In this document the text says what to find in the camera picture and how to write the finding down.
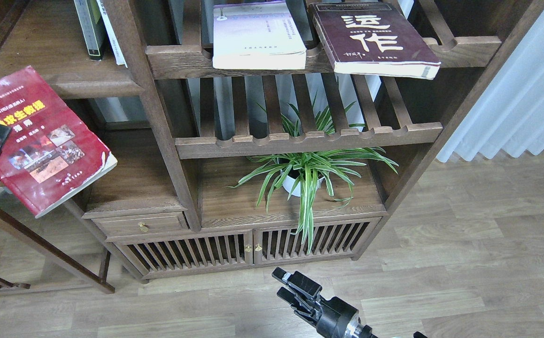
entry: brass knob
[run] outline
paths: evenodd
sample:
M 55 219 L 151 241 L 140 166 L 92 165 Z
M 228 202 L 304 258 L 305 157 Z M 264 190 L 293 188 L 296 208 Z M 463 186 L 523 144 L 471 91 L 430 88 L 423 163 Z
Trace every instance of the brass knob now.
M 147 232 L 147 231 L 149 231 L 149 227 L 148 227 L 145 223 L 143 223 L 143 222 L 140 222 L 140 223 L 139 223 L 139 228 L 140 228 L 140 231 L 142 231 L 142 232 Z

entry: spider plant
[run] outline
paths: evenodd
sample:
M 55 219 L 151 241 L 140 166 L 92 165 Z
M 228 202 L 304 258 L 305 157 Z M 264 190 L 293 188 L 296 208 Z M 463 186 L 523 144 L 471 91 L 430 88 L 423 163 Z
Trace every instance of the spider plant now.
M 355 102 L 352 102 L 345 107 L 345 111 L 348 111 L 354 105 L 354 103 Z M 283 115 L 283 128 L 285 132 L 295 137 L 300 135 L 301 129 L 299 111 L 293 104 L 290 103 L 289 106 L 296 113 L 298 119 L 294 123 Z M 326 106 L 322 111 L 317 112 L 315 122 L 319 131 L 324 131 L 325 133 L 329 134 L 335 132 L 328 106 Z M 350 124 L 350 127 L 358 126 L 363 125 Z M 298 235 L 301 231 L 303 231 L 302 244 L 308 240 L 308 253 L 310 253 L 311 246 L 313 245 L 314 230 L 313 202 L 319 187 L 319 178 L 324 178 L 324 182 L 326 183 L 326 192 L 329 196 L 334 196 L 332 180 L 338 178 L 347 184 L 350 189 L 351 196 L 344 199 L 334 199 L 334 201 L 343 202 L 343 205 L 338 207 L 345 207 L 353 198 L 354 182 L 350 179 L 350 176 L 362 177 L 357 171 L 351 169 L 350 167 L 366 165 L 366 163 L 359 160 L 384 162 L 391 167 L 395 173 L 397 173 L 395 167 L 397 167 L 398 164 L 389 158 L 386 158 L 381 153 L 384 153 L 383 148 L 365 147 L 343 150 L 328 150 L 321 152 L 251 156 L 249 157 L 249 160 L 263 164 L 260 167 L 257 167 L 257 169 L 254 169 L 251 173 L 248 173 L 242 177 L 236 186 L 231 186 L 230 188 L 238 188 L 256 176 L 265 175 L 255 206 L 259 206 L 261 201 L 264 199 L 264 196 L 266 196 L 266 212 L 268 212 L 268 206 L 272 193 L 282 186 L 283 181 L 287 178 L 287 176 L 295 176 L 293 177 L 295 182 L 293 183 L 293 187 L 289 192 L 289 197 L 291 197 L 293 191 L 298 185 L 300 185 L 301 201 L 299 207 L 299 220 L 295 235 Z

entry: wooden cabinet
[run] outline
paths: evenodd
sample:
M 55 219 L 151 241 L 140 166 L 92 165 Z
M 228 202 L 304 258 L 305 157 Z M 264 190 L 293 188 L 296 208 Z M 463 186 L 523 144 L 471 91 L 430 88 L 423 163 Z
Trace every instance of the wooden cabinet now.
M 144 279 L 250 267 L 251 230 L 176 233 L 148 240 L 124 239 L 116 246 Z
M 295 1 L 304 8 L 315 2 Z M 201 1 L 184 1 L 184 18 L 175 23 L 182 27 L 180 39 L 180 30 L 169 31 L 177 15 L 163 15 L 164 25 L 154 30 L 153 14 L 167 13 L 167 1 L 104 3 L 127 69 L 116 66 L 112 55 L 88 60 L 72 2 L 32 0 L 0 48 L 0 77 L 31 64 L 66 99 L 139 96 L 149 128 L 104 131 L 118 167 L 78 203 L 102 241 L 115 244 L 124 265 L 141 278 L 359 258 L 544 8 L 544 0 L 417 0 L 409 20 L 442 68 L 433 81 L 384 77 L 374 98 L 366 77 L 351 76 L 366 124 L 358 131 L 347 127 L 345 102 L 315 32 L 305 41 L 304 70 L 220 70 L 210 59 L 215 46 L 202 41 Z M 313 93 L 306 73 L 316 73 L 324 85 L 338 126 L 332 135 L 307 122 L 313 119 Z M 291 75 L 305 121 L 300 137 L 290 137 L 281 127 L 278 74 Z M 267 132 L 257 137 L 249 128 L 247 76 L 259 77 L 265 92 Z M 216 135 L 216 101 L 228 96 L 215 96 L 215 77 L 231 78 L 235 132 L 229 139 Z M 200 109 L 188 95 L 188 78 L 199 78 Z M 166 97 L 170 88 L 176 88 L 175 98 Z M 252 168 L 244 156 L 363 146 L 384 147 L 399 163 L 399 174 L 371 163 L 346 208 L 336 208 L 320 194 L 315 250 L 309 255 L 291 235 L 297 199 L 278 192 L 266 213 L 254 206 L 261 181 L 225 188 Z M 337 192 L 349 193 L 341 186 Z
M 108 242 L 124 236 L 145 238 L 188 229 L 182 212 L 95 218 L 93 221 L 107 236 Z
M 143 274 L 144 279 L 248 268 L 254 265 L 317 261 L 352 257 L 380 218 L 351 223 L 320 223 L 313 249 L 307 252 L 296 227 L 266 227 L 200 233 L 176 231 L 145 239 L 116 238 L 115 245 Z

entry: dark red book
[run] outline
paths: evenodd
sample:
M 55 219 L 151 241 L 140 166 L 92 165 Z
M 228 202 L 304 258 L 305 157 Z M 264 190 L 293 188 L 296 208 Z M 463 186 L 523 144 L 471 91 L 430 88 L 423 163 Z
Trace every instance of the dark red book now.
M 390 4 L 311 4 L 313 22 L 336 73 L 433 79 L 439 58 Z
M 117 164 L 32 67 L 0 79 L 0 124 L 12 128 L 0 156 L 0 180 L 36 218 Z

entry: book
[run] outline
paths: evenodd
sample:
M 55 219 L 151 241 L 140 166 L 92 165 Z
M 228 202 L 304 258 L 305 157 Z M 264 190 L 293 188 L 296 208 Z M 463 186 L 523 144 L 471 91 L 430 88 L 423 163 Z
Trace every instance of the book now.
M 284 0 L 214 6 L 217 69 L 304 69 L 306 47 Z
M 437 75 L 439 58 L 391 4 L 311 4 L 311 11 L 336 73 L 420 79 Z
M 117 42 L 116 33 L 113 32 L 113 26 L 111 26 L 111 21 L 109 21 L 109 16 L 107 11 L 105 11 L 105 5 L 103 0 L 97 0 L 99 10 L 101 11 L 101 17 L 103 18 L 103 23 L 105 24 L 105 30 L 107 31 L 107 36 L 109 37 L 109 44 L 111 44 L 111 50 L 113 51 L 113 56 L 116 58 L 116 64 L 121 66 L 122 64 L 128 68 L 126 60 L 124 59 L 124 54 L 120 49 L 119 43 Z
M 107 33 L 99 6 L 96 0 L 74 0 L 74 4 L 90 59 L 96 61 L 102 60 L 104 41 Z
M 0 180 L 36 218 L 117 164 L 30 66 L 0 79 L 0 124 L 12 128 L 0 156 Z

